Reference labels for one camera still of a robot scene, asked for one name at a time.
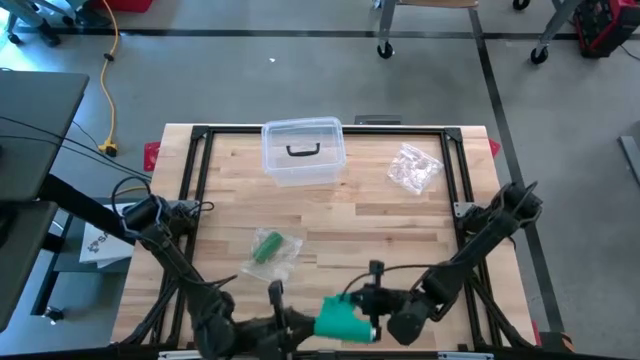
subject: green object in bag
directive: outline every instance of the green object in bag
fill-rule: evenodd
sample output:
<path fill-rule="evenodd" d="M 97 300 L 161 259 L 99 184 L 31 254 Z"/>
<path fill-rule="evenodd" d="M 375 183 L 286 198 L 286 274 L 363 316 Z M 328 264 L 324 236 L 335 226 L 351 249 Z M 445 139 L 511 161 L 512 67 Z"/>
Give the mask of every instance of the green object in bag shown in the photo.
<path fill-rule="evenodd" d="M 280 246 L 282 246 L 282 242 L 284 238 L 277 232 L 272 232 L 267 236 L 266 239 L 258 246 L 257 249 L 253 252 L 253 260 L 258 264 L 264 264 L 269 260 L 273 254 L 275 254 Z"/>
<path fill-rule="evenodd" d="M 322 310 L 313 326 L 313 333 L 332 339 L 372 343 L 375 330 L 371 323 L 358 319 L 353 313 L 355 305 L 340 298 L 340 295 L 324 298 Z"/>

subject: teal object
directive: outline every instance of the teal object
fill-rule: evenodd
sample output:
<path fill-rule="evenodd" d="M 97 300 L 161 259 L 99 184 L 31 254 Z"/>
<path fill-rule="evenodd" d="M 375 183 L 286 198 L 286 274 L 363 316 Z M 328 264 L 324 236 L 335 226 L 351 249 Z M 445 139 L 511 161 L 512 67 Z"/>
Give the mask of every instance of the teal object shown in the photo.
<path fill-rule="evenodd" d="M 317 336 L 372 343 L 375 338 L 373 327 L 368 321 L 358 319 L 353 310 L 355 305 L 341 301 L 340 295 L 325 297 L 320 315 L 316 318 L 313 332 Z"/>

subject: concrete floor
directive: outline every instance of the concrete floor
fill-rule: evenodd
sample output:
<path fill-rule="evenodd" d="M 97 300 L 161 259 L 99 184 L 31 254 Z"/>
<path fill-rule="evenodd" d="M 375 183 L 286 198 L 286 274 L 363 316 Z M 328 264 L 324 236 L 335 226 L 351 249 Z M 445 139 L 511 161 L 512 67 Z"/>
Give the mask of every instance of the concrete floor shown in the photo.
<path fill-rule="evenodd" d="M 485 32 L 539 33 L 550 1 L 516 13 L 511 1 L 484 1 Z M 118 14 L 122 28 L 226 30 L 375 30 L 368 0 L 155 0 L 146 14 Z M 400 7 L 393 30 L 470 32 L 466 10 Z M 572 32 L 566 26 L 563 32 Z M 63 36 L 49 49 L 22 34 L 15 47 L 0 40 L 0 66 L 89 74 L 76 121 L 101 142 L 108 104 L 100 92 L 102 53 L 111 36 Z M 484 125 L 503 142 L 472 39 L 393 39 L 388 61 L 370 38 L 123 36 L 108 86 L 118 107 L 117 160 L 142 170 L 142 146 L 159 140 L 165 123 L 263 123 L 333 115 L 401 115 L 406 124 Z M 532 41 L 487 41 L 515 155 L 527 182 L 539 180 L 545 201 L 538 230 L 567 332 L 582 353 L 640 357 L 640 253 L 635 204 L 640 191 L 616 142 L 639 119 L 634 84 L 640 64 L 621 50 L 583 59 L 574 41 L 556 41 L 541 67 L 527 62 Z M 640 54 L 640 43 L 625 44 Z M 69 136 L 90 145 L 77 128 Z M 72 166 L 82 165 L 82 172 Z M 504 152 L 496 158 L 510 180 Z M 53 172 L 89 195 L 104 197 L 122 174 L 61 151 Z M 526 241 L 516 241 L 530 311 L 547 327 Z M 53 302 L 78 316 L 50 327 L 26 314 L 35 296 L 41 256 L 7 331 L 0 354 L 106 345 L 124 280 L 65 274 Z M 68 284 L 87 295 L 72 304 Z M 38 334 L 38 342 L 30 338 Z"/>

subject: clear plastic bag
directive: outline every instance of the clear plastic bag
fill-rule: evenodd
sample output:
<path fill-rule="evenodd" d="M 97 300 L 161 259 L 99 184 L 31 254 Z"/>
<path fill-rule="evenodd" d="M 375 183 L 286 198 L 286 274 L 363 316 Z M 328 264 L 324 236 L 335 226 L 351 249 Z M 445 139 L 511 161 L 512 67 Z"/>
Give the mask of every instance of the clear plastic bag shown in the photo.
<path fill-rule="evenodd" d="M 387 175 L 395 183 L 420 195 L 444 166 L 440 161 L 409 144 L 402 144 Z"/>
<path fill-rule="evenodd" d="M 276 231 L 263 228 L 256 229 L 253 244 L 251 245 L 251 259 L 242 263 L 241 270 L 268 282 L 282 280 L 284 283 L 289 279 L 289 274 L 295 267 L 295 259 L 300 253 L 302 239 L 278 232 L 282 236 L 280 247 L 265 262 L 258 263 L 253 254 L 273 232 Z"/>

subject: wooden table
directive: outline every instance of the wooden table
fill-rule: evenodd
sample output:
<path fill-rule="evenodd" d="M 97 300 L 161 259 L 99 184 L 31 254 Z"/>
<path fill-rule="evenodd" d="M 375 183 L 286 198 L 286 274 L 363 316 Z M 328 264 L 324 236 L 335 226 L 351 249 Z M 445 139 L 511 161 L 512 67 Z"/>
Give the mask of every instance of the wooden table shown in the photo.
<path fill-rule="evenodd" d="M 178 196 L 191 129 L 192 125 L 182 124 L 165 128 L 151 188 L 167 199 Z M 480 126 L 461 130 L 476 202 L 486 204 L 499 190 L 486 130 Z M 387 266 L 437 263 L 456 252 L 444 172 L 421 196 L 409 193 L 386 175 L 402 142 L 442 158 L 438 138 L 432 136 L 345 135 L 347 166 L 339 183 L 278 188 L 262 170 L 259 134 L 215 135 L 204 200 L 213 201 L 216 207 L 201 216 L 193 263 L 206 280 L 239 275 L 224 287 L 236 302 L 234 319 L 272 313 L 267 282 L 240 272 L 242 262 L 249 258 L 257 227 L 274 228 L 305 240 L 286 283 L 284 299 L 285 306 L 310 315 L 319 313 L 324 296 L 335 295 L 352 278 L 366 272 L 370 259 L 382 260 Z M 201 153 L 202 145 L 194 162 L 190 196 Z M 459 176 L 456 179 L 461 192 Z M 503 241 L 487 263 L 496 302 L 524 338 L 534 341 L 513 245 Z M 137 244 L 113 341 L 124 339 L 143 319 L 158 296 L 162 273 L 151 254 Z M 383 286 L 409 288 L 421 273 L 420 269 L 391 271 L 384 275 Z M 486 313 L 479 299 L 477 303 L 484 338 L 489 341 Z M 167 314 L 164 336 L 169 332 L 172 304 Z M 192 332 L 186 315 L 180 345 L 189 341 Z M 460 343 L 471 344 L 463 293 L 441 322 L 427 322 L 409 349 L 455 350 Z M 387 333 L 374 345 L 312 337 L 300 347 L 318 348 L 406 349 Z"/>

